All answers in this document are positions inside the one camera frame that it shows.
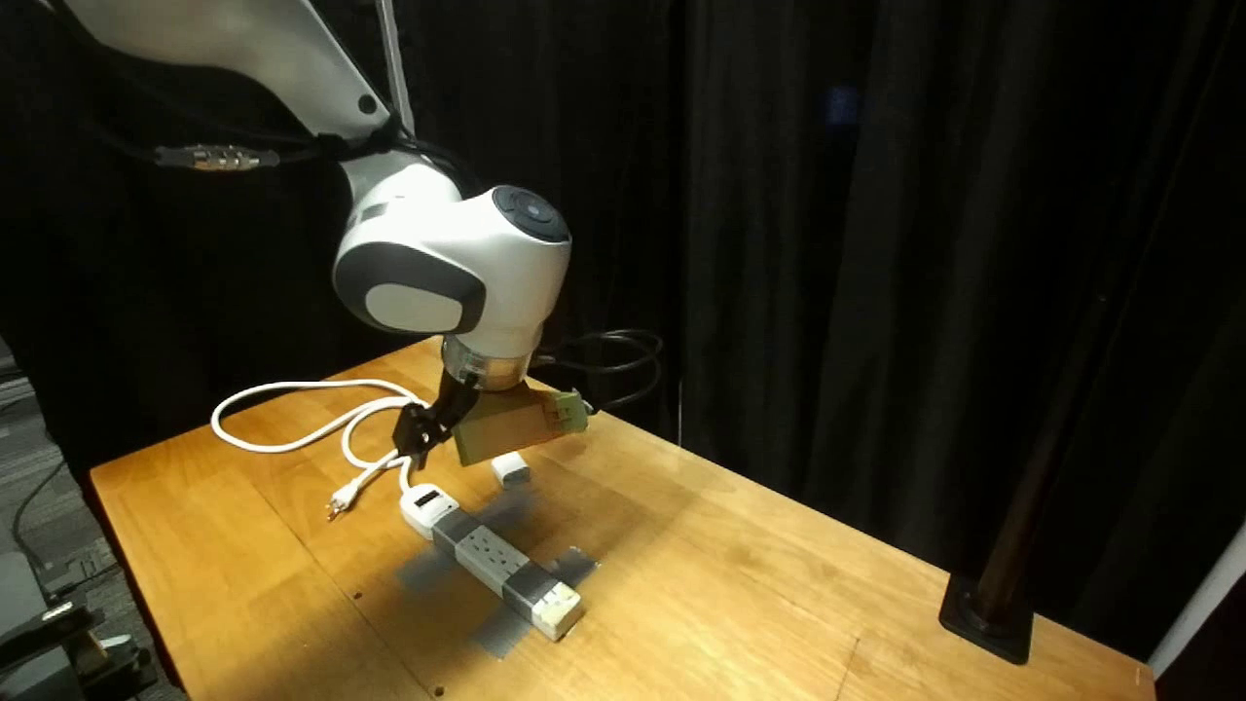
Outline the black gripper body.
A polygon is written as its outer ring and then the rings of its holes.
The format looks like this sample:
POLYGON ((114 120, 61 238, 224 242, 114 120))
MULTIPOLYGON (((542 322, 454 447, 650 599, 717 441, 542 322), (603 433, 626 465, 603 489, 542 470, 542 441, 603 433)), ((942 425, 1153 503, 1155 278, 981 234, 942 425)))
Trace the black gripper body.
POLYGON ((440 447, 454 425, 475 408, 479 400, 479 380, 454 380, 451 369, 440 374, 440 389, 432 407, 418 407, 407 400, 395 412, 392 425, 392 447, 421 468, 429 461, 432 447, 440 447))

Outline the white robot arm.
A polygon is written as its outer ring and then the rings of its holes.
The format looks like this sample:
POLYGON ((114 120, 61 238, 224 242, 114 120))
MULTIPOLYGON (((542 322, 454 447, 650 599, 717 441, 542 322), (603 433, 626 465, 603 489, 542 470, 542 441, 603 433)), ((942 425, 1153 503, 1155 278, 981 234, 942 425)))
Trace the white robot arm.
POLYGON ((268 89, 344 163, 349 219, 334 298, 371 326, 445 339, 432 407, 405 400, 392 451, 421 465, 484 395, 516 389, 560 298, 572 232, 538 190, 462 195, 377 98, 311 0, 48 0, 106 50, 268 89))

